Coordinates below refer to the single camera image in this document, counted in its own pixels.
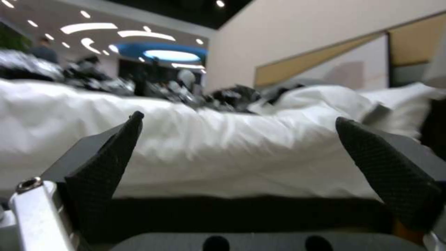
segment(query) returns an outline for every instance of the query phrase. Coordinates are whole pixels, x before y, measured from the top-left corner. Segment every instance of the beige wall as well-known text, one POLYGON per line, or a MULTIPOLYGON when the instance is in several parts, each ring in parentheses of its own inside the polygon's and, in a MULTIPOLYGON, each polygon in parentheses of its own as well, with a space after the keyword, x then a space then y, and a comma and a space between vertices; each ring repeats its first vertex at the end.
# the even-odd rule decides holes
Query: beige wall
POLYGON ((255 0, 211 39, 206 92, 255 67, 446 10, 446 0, 255 0))

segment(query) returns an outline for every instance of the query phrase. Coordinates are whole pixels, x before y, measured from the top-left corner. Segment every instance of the white bedsheet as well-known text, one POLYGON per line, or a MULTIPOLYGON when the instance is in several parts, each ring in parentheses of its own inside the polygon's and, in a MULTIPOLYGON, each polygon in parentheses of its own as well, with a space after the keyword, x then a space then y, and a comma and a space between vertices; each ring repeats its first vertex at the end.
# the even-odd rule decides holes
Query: white bedsheet
POLYGON ((0 80, 0 196, 139 110, 144 128, 116 197, 377 198, 335 132, 338 116, 361 120, 375 106, 346 88, 306 88, 253 116, 0 80))

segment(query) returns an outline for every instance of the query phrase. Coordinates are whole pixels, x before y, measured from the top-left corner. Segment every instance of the green plant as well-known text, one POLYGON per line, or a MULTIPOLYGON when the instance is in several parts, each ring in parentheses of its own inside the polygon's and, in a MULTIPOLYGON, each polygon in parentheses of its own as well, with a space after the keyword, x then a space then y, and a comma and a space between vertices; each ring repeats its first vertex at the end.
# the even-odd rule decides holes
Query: green plant
POLYGON ((31 45, 28 38, 0 23, 0 48, 27 51, 31 45))

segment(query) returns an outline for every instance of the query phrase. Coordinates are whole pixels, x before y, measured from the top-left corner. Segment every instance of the person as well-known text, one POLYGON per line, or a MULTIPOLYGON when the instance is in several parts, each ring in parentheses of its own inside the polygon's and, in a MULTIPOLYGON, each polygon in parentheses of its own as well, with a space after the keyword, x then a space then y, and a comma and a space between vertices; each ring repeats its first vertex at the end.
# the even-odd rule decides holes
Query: person
POLYGON ((50 40, 42 37, 39 39, 39 45, 31 48, 29 53, 38 59, 44 59, 52 63, 59 63, 56 52, 50 48, 50 40))

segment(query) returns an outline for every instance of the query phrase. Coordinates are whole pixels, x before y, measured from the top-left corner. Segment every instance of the wooden panel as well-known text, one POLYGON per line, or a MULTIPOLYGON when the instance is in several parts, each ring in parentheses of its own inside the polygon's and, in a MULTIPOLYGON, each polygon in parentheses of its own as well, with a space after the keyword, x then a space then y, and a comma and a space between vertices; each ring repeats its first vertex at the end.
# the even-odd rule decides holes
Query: wooden panel
POLYGON ((390 29, 394 66, 425 63, 438 48, 446 26, 446 14, 390 29))
POLYGON ((325 49, 305 53, 258 67, 256 70, 256 87, 265 87, 277 82, 287 80, 297 74, 305 72, 333 57, 346 53, 362 44, 378 38, 382 33, 373 34, 356 40, 348 41, 325 49))

